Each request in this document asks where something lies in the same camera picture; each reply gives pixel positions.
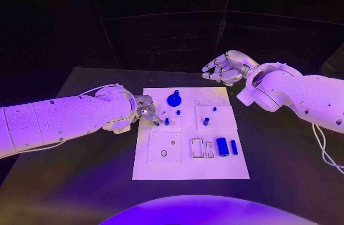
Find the blue object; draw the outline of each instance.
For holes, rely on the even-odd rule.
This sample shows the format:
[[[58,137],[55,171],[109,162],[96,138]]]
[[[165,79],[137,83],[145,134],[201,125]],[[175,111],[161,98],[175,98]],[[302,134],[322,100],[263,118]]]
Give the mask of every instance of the blue object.
[[[227,142],[226,142],[226,138],[218,138],[217,139],[217,147],[218,147],[218,154],[221,157],[226,157],[230,155],[229,152],[229,147],[227,147]]]
[[[172,95],[168,97],[168,104],[171,107],[177,107],[181,104],[179,91],[177,90]]]
[[[203,125],[204,125],[204,126],[208,126],[208,123],[210,123],[210,118],[205,117],[204,122],[203,122]]]
[[[234,140],[231,140],[231,150],[233,150],[233,154],[239,154],[237,145],[236,145]]]

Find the white robotic arm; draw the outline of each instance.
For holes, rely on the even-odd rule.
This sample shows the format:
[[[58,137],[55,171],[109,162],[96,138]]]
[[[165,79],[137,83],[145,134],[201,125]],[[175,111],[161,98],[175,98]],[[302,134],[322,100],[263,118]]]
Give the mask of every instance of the white robotic arm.
[[[223,80],[229,86],[242,78],[247,79],[246,88],[237,95],[247,106],[256,102],[265,110],[275,112],[285,105],[299,118],[344,133],[344,80],[302,76],[279,62],[259,65],[236,50],[216,58],[203,71],[214,67],[214,73],[204,73],[204,78]]]
[[[90,91],[96,97],[84,95]],[[133,96],[117,84],[80,96],[0,108],[0,158],[96,132],[130,130],[143,118],[162,123],[148,95]]]

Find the gray table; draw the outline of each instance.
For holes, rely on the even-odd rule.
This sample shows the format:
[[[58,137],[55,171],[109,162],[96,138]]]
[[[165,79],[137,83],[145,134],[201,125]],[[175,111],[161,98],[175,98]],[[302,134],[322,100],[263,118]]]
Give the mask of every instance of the gray table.
[[[201,74],[75,68],[58,97],[109,83],[145,87],[221,86]],[[132,181],[139,123],[120,135],[98,132],[20,155],[0,188],[0,224],[97,224],[152,199],[221,195],[270,205],[320,224],[344,221],[344,176],[321,159],[311,123],[289,108],[266,112],[227,88],[250,180]],[[344,162],[344,136],[325,130],[328,152]]]

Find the black backdrop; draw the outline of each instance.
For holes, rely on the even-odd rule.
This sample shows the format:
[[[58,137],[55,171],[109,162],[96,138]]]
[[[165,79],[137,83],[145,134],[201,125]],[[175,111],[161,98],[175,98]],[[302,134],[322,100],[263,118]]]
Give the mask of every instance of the black backdrop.
[[[229,49],[314,74],[343,12],[343,0],[0,0],[0,106],[54,97],[77,66],[198,72]]]

